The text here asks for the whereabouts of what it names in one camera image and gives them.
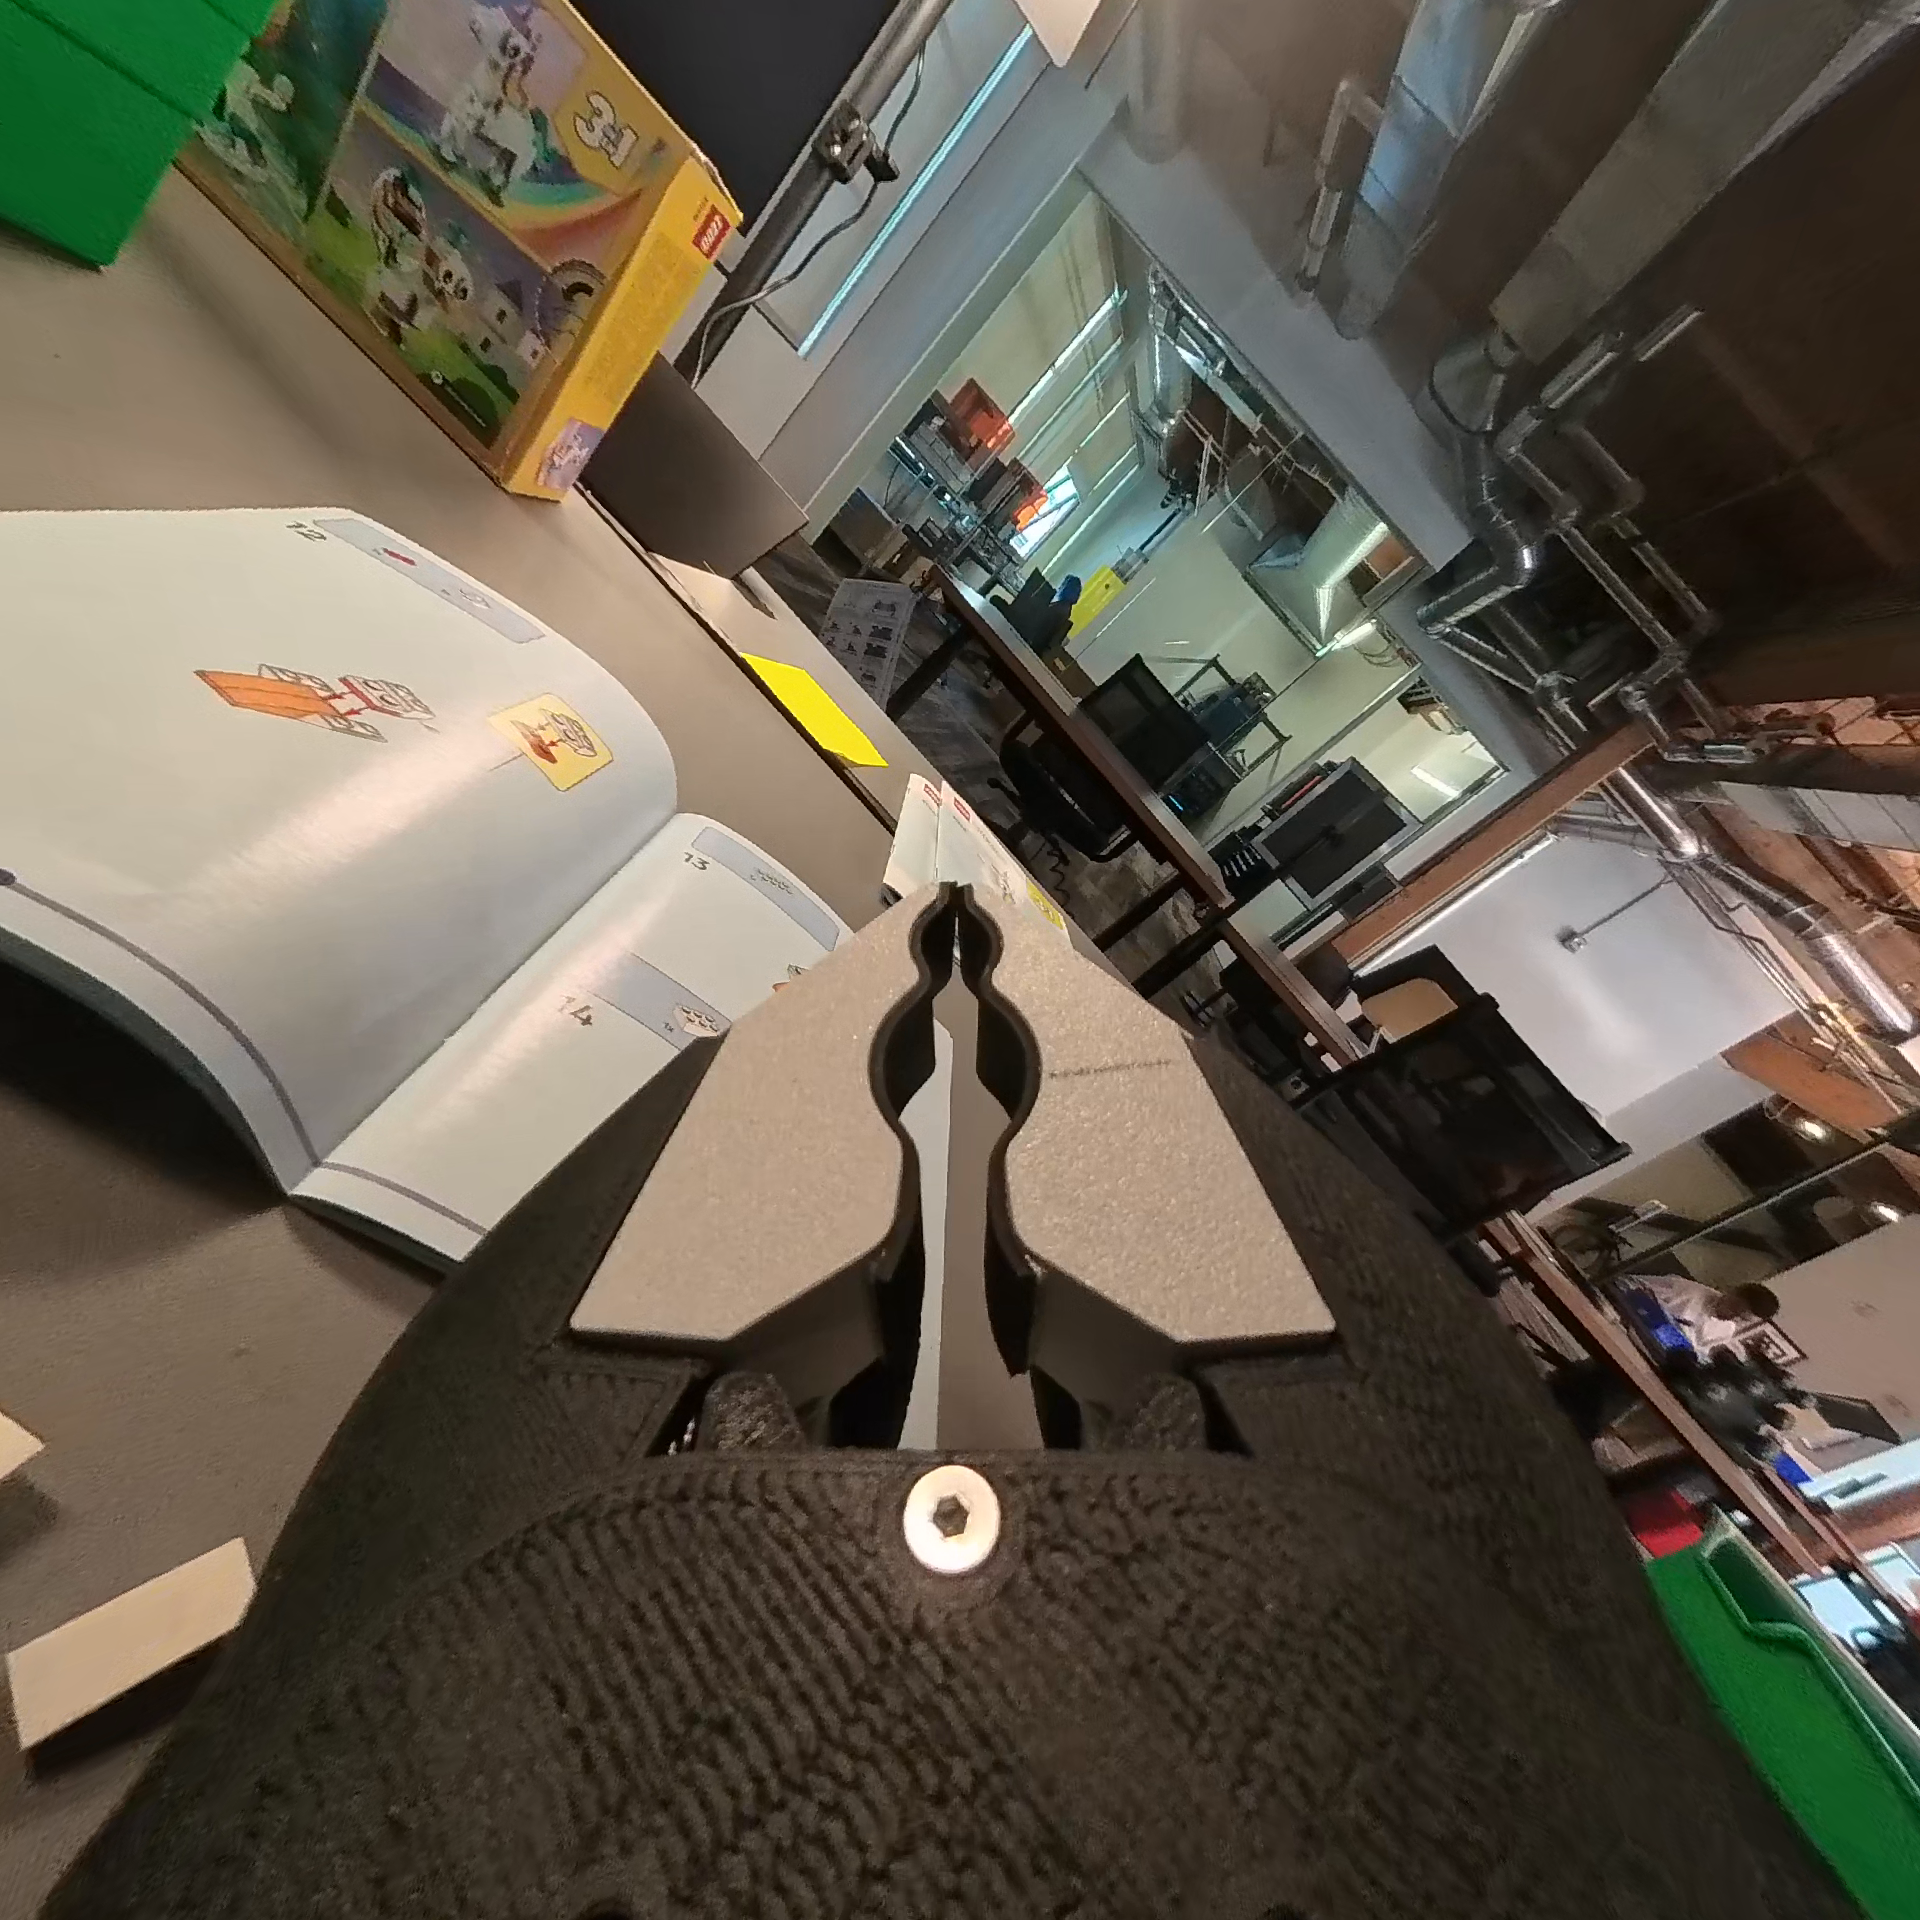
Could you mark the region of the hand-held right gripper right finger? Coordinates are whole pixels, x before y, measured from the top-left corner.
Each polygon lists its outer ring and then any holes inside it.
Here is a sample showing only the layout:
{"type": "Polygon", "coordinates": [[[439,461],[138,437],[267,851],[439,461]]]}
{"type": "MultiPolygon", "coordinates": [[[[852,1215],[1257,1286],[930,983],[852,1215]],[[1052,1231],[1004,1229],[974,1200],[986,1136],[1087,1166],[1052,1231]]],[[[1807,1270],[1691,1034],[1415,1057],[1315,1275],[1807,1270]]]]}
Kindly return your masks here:
{"type": "Polygon", "coordinates": [[[1193,1042],[1010,905],[956,893],[989,1158],[987,1299],[1039,1408],[1151,1375],[1325,1353],[1338,1320],[1193,1042]]]}

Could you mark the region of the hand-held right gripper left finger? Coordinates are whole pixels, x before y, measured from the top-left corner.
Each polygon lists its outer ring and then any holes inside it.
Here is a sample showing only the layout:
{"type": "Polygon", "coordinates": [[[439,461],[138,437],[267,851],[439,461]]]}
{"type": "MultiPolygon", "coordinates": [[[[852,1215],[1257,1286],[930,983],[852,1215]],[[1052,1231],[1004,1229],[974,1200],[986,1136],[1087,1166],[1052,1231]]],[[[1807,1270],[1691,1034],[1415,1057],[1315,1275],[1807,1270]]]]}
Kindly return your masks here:
{"type": "Polygon", "coordinates": [[[572,1313],[639,1346],[918,1346],[943,1273],[953,888],[734,1022],[572,1313]]]}

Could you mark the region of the green plastic bin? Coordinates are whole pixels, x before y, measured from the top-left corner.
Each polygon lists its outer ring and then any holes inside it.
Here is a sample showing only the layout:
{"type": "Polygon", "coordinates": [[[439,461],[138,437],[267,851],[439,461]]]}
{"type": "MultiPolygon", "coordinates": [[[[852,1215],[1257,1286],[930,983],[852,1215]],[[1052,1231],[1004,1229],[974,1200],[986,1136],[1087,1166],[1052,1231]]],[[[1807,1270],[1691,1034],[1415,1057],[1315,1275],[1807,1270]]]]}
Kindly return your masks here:
{"type": "Polygon", "coordinates": [[[1737,1523],[1645,1574],[1722,1721],[1858,1910],[1915,1918],[1915,1722],[1737,1523]]]}
{"type": "Polygon", "coordinates": [[[113,265],[270,2],[4,2],[3,219],[113,265]]]}

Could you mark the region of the closed lego instruction booklets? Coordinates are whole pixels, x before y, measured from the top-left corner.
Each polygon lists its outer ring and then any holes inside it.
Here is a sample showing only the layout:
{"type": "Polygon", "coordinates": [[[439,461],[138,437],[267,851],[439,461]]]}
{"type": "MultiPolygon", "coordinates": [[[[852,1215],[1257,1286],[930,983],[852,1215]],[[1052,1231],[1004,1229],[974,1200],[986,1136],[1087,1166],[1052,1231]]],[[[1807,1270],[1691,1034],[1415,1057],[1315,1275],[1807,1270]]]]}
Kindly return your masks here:
{"type": "Polygon", "coordinates": [[[910,775],[881,898],[891,905],[932,881],[966,885],[1069,939],[1060,907],[971,805],[949,781],[910,775]]]}

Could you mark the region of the open lego instruction booklet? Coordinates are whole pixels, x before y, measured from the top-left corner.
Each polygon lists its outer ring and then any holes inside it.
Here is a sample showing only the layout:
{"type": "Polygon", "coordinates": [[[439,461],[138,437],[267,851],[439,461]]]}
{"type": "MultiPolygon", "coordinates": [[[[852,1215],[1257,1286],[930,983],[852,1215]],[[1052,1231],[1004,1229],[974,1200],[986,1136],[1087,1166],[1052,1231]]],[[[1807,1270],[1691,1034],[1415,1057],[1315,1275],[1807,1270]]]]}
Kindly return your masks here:
{"type": "Polygon", "coordinates": [[[345,512],[4,512],[4,957],[466,1258],[851,937],[596,659],[345,512]]]}

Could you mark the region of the colourful lego set box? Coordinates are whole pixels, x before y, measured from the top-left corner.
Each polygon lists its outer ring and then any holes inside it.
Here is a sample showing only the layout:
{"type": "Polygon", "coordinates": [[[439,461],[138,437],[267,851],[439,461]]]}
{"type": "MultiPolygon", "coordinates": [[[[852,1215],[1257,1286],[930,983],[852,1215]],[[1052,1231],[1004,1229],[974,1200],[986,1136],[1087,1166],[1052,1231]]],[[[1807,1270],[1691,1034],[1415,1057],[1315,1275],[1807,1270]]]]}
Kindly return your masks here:
{"type": "Polygon", "coordinates": [[[539,501],[581,482],[741,224],[572,3],[277,3],[178,165],[539,501]]]}

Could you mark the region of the black 3d printer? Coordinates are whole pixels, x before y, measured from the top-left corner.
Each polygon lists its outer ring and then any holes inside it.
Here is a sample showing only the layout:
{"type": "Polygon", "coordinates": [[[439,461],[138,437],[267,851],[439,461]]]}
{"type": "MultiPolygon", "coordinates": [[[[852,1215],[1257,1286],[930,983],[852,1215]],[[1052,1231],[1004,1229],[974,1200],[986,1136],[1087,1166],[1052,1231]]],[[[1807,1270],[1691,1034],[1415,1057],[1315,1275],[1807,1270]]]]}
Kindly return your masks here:
{"type": "Polygon", "coordinates": [[[1196,710],[1141,654],[1094,683],[1077,710],[1162,799],[1213,750],[1196,710]]]}
{"type": "Polygon", "coordinates": [[[1255,846],[1291,893],[1321,905],[1420,825],[1361,758],[1342,758],[1323,760],[1255,846]]]}

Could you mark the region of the black office chair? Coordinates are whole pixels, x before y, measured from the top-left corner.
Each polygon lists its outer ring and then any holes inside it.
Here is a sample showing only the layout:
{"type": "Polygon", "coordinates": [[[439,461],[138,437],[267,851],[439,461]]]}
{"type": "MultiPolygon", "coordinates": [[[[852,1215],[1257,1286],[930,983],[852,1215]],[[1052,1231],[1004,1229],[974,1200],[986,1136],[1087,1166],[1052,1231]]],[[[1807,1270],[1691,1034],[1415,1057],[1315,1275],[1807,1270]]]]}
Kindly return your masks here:
{"type": "Polygon", "coordinates": [[[1116,792],[1052,736],[1010,728],[998,744],[1001,786],[1027,829],[1091,862],[1111,862],[1137,843],[1116,792]]]}

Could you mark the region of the yellow paper sheet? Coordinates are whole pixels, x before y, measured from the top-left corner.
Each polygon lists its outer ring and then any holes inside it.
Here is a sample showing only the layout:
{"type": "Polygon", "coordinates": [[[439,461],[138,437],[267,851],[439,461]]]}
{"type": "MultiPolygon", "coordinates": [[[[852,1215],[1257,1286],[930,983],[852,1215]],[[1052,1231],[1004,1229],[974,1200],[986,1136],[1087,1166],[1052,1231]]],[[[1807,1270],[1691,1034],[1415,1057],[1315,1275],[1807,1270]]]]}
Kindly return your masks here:
{"type": "Polygon", "coordinates": [[[823,754],[857,770],[889,765],[861,723],[802,665],[769,655],[741,655],[741,662],[823,754]]]}

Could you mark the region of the long wooden table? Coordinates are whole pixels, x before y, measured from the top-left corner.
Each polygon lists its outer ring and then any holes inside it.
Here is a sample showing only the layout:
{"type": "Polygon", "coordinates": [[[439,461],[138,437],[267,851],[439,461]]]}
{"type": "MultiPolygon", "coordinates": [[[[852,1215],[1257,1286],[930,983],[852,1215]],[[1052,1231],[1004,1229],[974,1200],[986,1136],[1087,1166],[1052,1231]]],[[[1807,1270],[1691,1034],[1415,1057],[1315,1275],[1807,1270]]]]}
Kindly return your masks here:
{"type": "Polygon", "coordinates": [[[1134,762],[1121,754],[1114,739],[1093,719],[1081,714],[1077,704],[1069,702],[1065,685],[1058,683],[1043,657],[1017,635],[1013,624],[989,601],[957,583],[943,566],[932,569],[930,581],[938,584],[949,622],[957,627],[957,637],[938,654],[930,673],[938,677],[956,650],[969,646],[989,657],[995,673],[1017,698],[1025,719],[1053,738],[1086,768],[1116,802],[1139,846],[1162,866],[1162,881],[1093,935],[1094,947],[1111,951],[1157,915],[1170,898],[1186,896],[1196,911],[1196,933],[1186,946],[1196,952],[1204,952],[1218,943],[1233,947],[1233,955],[1262,978],[1275,1001],[1315,1032],[1325,1055],[1342,1067],[1355,1065],[1362,1057],[1362,1043],[1355,1040],[1349,1022],[1313,984],[1306,971],[1279,951],[1257,943],[1234,926],[1233,914],[1236,905],[1211,854],[1167,809],[1149,781],[1141,778],[1134,762]]]}

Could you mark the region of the printed picture sheet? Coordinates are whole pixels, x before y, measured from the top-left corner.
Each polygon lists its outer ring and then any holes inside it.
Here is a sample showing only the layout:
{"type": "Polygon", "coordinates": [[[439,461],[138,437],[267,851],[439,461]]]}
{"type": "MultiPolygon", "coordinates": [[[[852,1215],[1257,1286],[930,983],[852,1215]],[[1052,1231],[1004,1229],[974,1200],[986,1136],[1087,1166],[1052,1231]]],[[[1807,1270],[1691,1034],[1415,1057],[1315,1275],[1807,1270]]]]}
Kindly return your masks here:
{"type": "Polygon", "coordinates": [[[877,677],[899,649],[918,607],[910,587],[877,578],[849,578],[831,592],[818,640],[855,673],[877,677]]]}

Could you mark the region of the silver ceiling pipes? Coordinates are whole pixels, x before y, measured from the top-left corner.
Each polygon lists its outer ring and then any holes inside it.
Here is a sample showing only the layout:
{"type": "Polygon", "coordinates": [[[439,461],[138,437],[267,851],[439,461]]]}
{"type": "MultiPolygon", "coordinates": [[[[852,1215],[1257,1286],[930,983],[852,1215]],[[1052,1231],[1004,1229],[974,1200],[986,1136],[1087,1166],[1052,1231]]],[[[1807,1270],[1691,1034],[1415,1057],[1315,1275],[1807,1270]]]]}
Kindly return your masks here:
{"type": "Polygon", "coordinates": [[[1454,655],[1526,693],[1567,738],[1594,731],[1596,704],[1617,704],[1644,723],[1662,760],[1726,768],[1751,760],[1749,747],[1693,679],[1695,650],[1717,633],[1719,615],[1642,528],[1644,482],[1589,426],[1594,407],[1627,369],[1665,354],[1699,319],[1699,303],[1683,302],[1644,334],[1606,327],[1511,408],[1507,387],[1522,354],[1498,325],[1435,359],[1426,392],[1454,433],[1483,558],[1421,601],[1415,616],[1454,655]],[[1571,665],[1521,615],[1553,543],[1649,646],[1642,667],[1594,694],[1577,690],[1571,665]]]}

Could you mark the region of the dark grey monitor base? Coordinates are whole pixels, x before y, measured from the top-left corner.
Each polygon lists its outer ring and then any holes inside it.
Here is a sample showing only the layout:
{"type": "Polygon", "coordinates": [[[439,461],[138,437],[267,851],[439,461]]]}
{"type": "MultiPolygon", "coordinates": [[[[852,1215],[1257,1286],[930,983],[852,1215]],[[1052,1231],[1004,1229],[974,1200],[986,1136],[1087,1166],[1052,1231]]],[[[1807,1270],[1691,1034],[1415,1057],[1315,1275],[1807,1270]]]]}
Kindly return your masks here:
{"type": "Polygon", "coordinates": [[[807,523],[802,505],[661,351],[579,491],[651,555],[721,578],[746,574],[807,523]]]}

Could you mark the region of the black clamp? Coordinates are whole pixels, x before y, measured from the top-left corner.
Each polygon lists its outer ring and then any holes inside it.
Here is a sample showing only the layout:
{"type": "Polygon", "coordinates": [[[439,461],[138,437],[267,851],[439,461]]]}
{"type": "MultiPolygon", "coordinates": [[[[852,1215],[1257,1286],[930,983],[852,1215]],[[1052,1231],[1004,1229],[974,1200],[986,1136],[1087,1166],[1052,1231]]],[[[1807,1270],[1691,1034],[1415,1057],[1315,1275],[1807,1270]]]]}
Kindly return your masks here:
{"type": "Polygon", "coordinates": [[[830,179],[841,184],[851,184],[861,173],[877,184],[889,184],[900,177],[893,139],[897,128],[876,128],[852,99],[841,99],[828,112],[809,154],[830,179]]]}

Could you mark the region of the black monitor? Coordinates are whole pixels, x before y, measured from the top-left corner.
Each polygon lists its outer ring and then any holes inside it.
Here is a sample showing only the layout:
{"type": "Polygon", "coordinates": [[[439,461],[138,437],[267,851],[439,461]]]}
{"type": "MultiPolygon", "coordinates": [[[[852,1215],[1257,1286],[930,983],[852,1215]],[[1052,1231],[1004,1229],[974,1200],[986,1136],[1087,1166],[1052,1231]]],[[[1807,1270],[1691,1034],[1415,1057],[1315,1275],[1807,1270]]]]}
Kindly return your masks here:
{"type": "Polygon", "coordinates": [[[947,3],[579,2],[575,10],[708,158],[755,230],[828,112],[876,128],[893,59],[911,63],[947,3]]]}

